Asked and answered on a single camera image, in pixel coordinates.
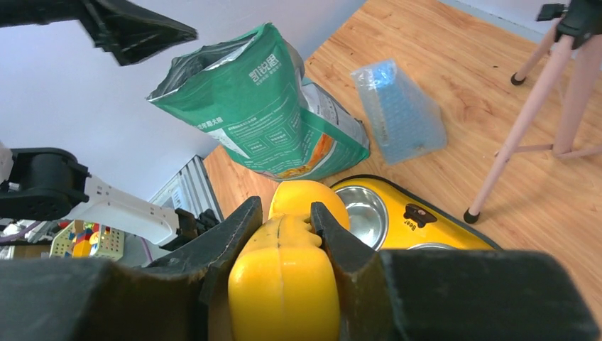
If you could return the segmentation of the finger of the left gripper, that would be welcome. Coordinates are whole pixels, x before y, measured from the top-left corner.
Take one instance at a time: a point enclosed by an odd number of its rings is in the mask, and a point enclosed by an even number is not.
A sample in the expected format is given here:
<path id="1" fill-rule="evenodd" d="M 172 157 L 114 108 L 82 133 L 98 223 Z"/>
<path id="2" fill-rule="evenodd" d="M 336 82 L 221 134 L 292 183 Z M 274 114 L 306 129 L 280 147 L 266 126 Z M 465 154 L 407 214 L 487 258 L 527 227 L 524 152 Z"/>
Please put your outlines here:
<path id="1" fill-rule="evenodd" d="M 197 31 L 130 1 L 2 1 L 1 27 L 79 21 L 96 48 L 118 64 L 143 62 L 173 46 L 194 41 Z"/>

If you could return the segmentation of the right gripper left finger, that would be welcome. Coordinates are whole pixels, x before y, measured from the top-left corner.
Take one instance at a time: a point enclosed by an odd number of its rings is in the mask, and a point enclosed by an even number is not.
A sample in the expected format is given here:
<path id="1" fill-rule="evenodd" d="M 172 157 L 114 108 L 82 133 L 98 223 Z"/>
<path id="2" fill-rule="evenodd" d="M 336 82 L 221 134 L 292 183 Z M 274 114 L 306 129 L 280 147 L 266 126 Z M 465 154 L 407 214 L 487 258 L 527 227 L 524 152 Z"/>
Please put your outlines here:
<path id="1" fill-rule="evenodd" d="M 142 268 L 115 261 L 1 263 L 2 340 L 207 340 L 210 307 L 261 226 L 261 199 Z"/>

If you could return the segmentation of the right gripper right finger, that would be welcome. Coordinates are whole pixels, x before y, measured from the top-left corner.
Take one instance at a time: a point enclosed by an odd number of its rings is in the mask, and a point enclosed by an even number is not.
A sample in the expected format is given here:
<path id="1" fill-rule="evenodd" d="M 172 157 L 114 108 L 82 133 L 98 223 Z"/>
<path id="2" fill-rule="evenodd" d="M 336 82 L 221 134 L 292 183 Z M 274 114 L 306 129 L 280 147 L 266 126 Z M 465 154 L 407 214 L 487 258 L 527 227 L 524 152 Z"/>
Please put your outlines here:
<path id="1" fill-rule="evenodd" d="M 386 249 L 345 230 L 326 206 L 312 227 L 331 261 L 341 340 L 598 340 L 564 267 L 539 251 Z"/>

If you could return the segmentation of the yellow plastic scoop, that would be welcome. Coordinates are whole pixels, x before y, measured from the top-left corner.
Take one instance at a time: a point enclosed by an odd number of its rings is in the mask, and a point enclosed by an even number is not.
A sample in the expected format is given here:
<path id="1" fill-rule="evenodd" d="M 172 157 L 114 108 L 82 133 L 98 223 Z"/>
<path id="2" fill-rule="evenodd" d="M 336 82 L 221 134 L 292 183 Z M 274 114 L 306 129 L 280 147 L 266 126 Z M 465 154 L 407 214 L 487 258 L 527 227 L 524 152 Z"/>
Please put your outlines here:
<path id="1" fill-rule="evenodd" d="M 247 241 L 229 273 L 235 340 L 338 340 L 341 319 L 334 270 L 310 224 L 321 202 L 344 229 L 340 197 L 313 180 L 279 184 L 268 220 Z"/>

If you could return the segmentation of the green pet food bag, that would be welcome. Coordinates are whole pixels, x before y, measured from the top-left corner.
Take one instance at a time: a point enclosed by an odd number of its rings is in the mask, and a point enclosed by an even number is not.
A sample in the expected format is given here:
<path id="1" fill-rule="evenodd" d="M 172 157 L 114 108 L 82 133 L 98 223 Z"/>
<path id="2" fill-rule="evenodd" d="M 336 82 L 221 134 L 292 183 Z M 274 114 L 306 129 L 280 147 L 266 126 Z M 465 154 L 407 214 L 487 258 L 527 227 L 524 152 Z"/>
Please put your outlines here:
<path id="1" fill-rule="evenodd" d="M 305 77 L 272 23 L 173 59 L 148 101 L 275 181 L 320 180 L 370 154 L 363 124 Z"/>

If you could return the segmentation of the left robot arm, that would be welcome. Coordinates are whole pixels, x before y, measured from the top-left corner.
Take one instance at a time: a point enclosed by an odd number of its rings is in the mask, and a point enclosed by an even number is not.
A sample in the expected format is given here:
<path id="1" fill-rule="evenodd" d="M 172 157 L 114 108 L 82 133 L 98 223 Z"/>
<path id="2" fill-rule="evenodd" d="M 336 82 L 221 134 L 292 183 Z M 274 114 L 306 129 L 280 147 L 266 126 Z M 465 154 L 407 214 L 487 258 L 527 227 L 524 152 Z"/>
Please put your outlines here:
<path id="1" fill-rule="evenodd" d="M 184 23 L 130 1 L 2 1 L 1 26 L 79 21 L 118 64 L 140 63 L 197 38 Z M 125 193 L 60 148 L 1 148 L 1 216 L 13 220 L 84 220 L 174 251 L 217 226 L 212 210 L 194 215 Z"/>

